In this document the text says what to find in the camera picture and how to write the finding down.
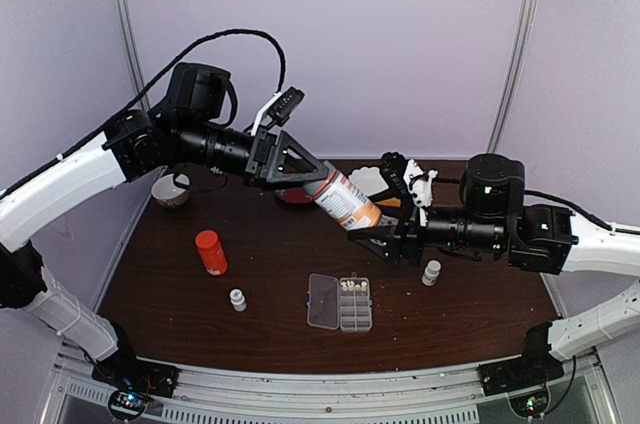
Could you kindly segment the grey lid pill bottle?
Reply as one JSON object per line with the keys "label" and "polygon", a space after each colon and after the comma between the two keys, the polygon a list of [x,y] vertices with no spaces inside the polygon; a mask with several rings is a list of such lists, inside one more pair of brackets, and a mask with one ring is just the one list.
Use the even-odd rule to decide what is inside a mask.
{"label": "grey lid pill bottle", "polygon": [[381,210],[333,167],[326,179],[304,184],[302,189],[345,231],[375,227],[382,217]]}

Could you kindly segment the clear plastic pill organizer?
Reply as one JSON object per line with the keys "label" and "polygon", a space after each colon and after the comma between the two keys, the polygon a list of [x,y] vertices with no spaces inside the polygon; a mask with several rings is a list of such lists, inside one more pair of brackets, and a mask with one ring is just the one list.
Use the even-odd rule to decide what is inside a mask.
{"label": "clear plastic pill organizer", "polygon": [[[365,292],[343,292],[344,280],[365,280]],[[307,324],[313,328],[345,333],[369,332],[373,327],[371,285],[366,277],[336,278],[312,273],[308,279]]]}

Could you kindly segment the orange pill bottle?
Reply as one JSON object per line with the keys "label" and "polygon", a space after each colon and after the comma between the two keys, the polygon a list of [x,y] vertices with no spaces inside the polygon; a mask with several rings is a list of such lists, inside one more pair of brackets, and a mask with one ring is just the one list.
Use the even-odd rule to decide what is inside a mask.
{"label": "orange pill bottle", "polygon": [[195,237],[195,245],[205,270],[213,276],[224,275],[228,261],[220,238],[215,231],[204,230]]}

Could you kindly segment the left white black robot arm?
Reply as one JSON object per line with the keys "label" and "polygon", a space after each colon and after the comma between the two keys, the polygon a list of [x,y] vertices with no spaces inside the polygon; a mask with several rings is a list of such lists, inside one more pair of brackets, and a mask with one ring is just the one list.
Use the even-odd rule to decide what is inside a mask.
{"label": "left white black robot arm", "polygon": [[230,78],[216,67],[177,64],[166,96],[152,109],[114,118],[76,150],[1,194],[2,307],[29,312],[74,341],[123,388],[144,377],[125,332],[59,285],[31,239],[86,200],[164,166],[199,164],[264,189],[325,179],[325,164],[288,133],[272,134],[260,117],[250,132],[216,123],[224,100],[237,100]]}

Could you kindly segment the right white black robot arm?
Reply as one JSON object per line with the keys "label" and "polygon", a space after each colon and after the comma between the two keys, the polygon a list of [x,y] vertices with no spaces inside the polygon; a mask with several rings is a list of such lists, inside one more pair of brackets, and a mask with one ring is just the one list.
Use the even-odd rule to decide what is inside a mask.
{"label": "right white black robot arm", "polygon": [[380,260],[420,262],[425,248],[478,260],[505,257],[509,265],[539,274],[599,271],[638,277],[639,230],[606,222],[580,206],[545,193],[525,205],[525,168],[499,154],[466,162],[457,180],[460,204],[434,206],[436,172],[424,172],[399,153],[383,155],[379,170],[387,187],[373,201],[399,199],[390,223],[350,230],[348,239]]}

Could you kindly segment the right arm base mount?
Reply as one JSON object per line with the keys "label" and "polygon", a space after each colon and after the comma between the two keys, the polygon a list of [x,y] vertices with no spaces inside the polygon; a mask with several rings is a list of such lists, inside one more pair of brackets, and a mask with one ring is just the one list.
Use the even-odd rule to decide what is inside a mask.
{"label": "right arm base mount", "polygon": [[564,367],[553,357],[517,357],[480,365],[478,368],[486,396],[510,393],[543,385],[564,376]]}

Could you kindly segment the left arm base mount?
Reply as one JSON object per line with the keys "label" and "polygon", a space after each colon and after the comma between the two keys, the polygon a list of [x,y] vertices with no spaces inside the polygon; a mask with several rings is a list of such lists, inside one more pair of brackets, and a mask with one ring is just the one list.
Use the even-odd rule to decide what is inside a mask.
{"label": "left arm base mount", "polygon": [[91,372],[93,380],[110,384],[120,390],[165,398],[173,396],[178,376],[177,367],[149,361],[98,362]]}

